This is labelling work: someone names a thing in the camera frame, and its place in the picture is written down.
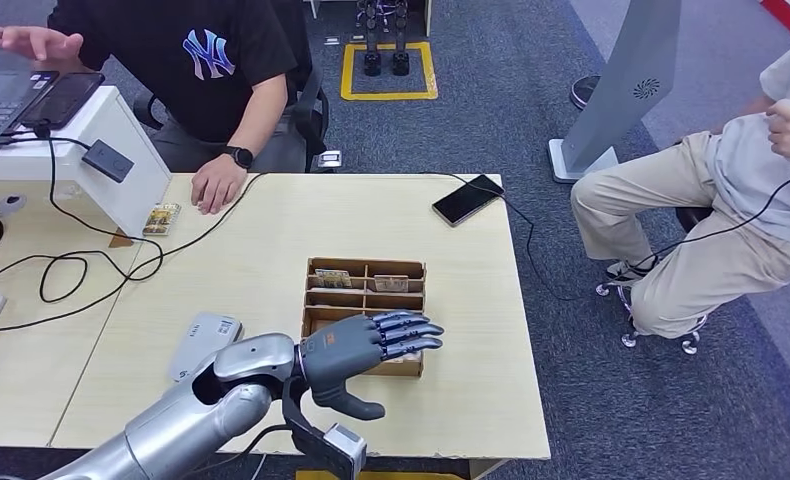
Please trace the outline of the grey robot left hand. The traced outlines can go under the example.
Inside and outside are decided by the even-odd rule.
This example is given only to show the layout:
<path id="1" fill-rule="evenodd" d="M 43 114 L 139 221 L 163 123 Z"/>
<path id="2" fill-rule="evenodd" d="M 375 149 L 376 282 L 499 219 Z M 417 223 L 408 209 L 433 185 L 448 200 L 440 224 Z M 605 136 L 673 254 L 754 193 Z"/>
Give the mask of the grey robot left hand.
<path id="1" fill-rule="evenodd" d="M 346 381 L 387 360 L 438 349 L 443 334 L 426 316 L 405 310 L 353 315 L 304 339 L 298 346 L 300 368 L 317 406 L 377 420 L 385 416 L 384 406 L 351 394 Z"/>

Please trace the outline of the person's right hand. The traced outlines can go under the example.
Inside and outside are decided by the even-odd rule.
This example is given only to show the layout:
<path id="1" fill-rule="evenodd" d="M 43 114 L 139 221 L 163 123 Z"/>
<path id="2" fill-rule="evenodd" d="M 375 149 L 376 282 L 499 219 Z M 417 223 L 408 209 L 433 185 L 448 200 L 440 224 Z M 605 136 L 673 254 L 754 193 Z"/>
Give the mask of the person's right hand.
<path id="1" fill-rule="evenodd" d="M 83 44 L 80 34 L 66 35 L 39 26 L 0 27 L 0 49 L 39 62 L 76 62 Z"/>

